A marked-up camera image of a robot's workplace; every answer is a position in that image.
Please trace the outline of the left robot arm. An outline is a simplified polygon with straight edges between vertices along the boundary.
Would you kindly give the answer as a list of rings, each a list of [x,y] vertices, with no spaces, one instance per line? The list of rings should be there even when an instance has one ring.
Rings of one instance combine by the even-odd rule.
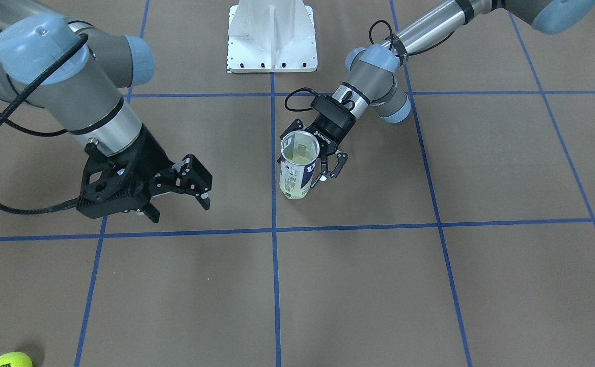
[[[383,42],[349,52],[348,75],[333,95],[302,87],[302,92],[312,94],[310,109],[317,117],[308,127],[300,119],[291,123],[281,146],[287,146],[293,132],[304,132],[316,141],[315,158],[306,170],[307,186],[313,188],[318,181],[339,176],[348,158],[339,145],[366,109],[375,109],[386,123],[409,116],[409,97],[395,77],[398,67],[437,48],[475,16],[503,9],[534,30],[554,35],[573,27],[594,6],[594,1],[443,1],[398,33],[389,30]]]

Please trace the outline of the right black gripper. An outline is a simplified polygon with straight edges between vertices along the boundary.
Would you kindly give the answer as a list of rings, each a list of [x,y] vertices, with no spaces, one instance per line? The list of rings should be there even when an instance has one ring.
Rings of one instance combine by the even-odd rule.
[[[76,209],[88,218],[135,211],[158,223],[160,211],[150,201],[168,192],[191,195],[205,211],[210,209],[209,170],[193,154],[173,163],[146,126],[116,155],[104,155],[95,143],[86,144],[84,150],[89,157]]]

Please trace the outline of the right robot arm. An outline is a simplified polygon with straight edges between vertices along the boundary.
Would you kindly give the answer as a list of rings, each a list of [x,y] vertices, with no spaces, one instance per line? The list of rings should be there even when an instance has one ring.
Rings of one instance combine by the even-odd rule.
[[[209,209],[213,177],[193,155],[178,162],[121,95],[154,75],[140,37],[115,36],[37,1],[0,1],[0,127],[72,135],[88,156],[79,195],[54,206],[1,211],[36,215],[75,208],[88,218],[139,212],[157,223],[151,198],[169,192]]]

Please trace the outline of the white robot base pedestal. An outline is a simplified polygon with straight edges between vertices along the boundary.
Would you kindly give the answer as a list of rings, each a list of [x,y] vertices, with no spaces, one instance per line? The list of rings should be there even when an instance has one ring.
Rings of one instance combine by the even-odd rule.
[[[318,69],[314,10],[303,1],[239,1],[228,14],[227,72]]]

